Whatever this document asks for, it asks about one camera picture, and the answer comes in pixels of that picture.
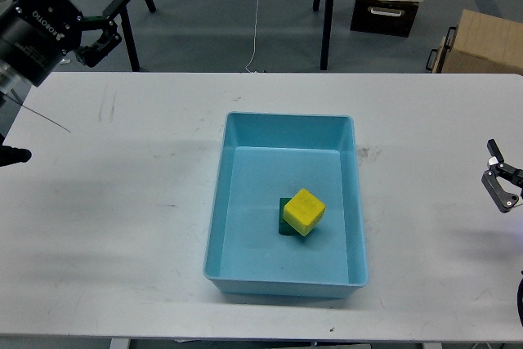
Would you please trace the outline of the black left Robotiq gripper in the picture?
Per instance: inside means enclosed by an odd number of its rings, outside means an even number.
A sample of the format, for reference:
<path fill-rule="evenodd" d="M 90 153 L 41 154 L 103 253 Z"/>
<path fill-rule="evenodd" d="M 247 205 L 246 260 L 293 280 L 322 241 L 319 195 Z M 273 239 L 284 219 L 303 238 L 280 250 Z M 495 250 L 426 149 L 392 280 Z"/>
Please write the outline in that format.
<path fill-rule="evenodd" d="M 75 49 L 93 68 L 121 43 L 115 18 L 129 2 L 113 0 L 100 16 L 83 17 L 70 0 L 13 0 L 1 14 L 1 60 L 35 87 Z M 100 37 L 80 47 L 82 33 L 97 30 Z"/>

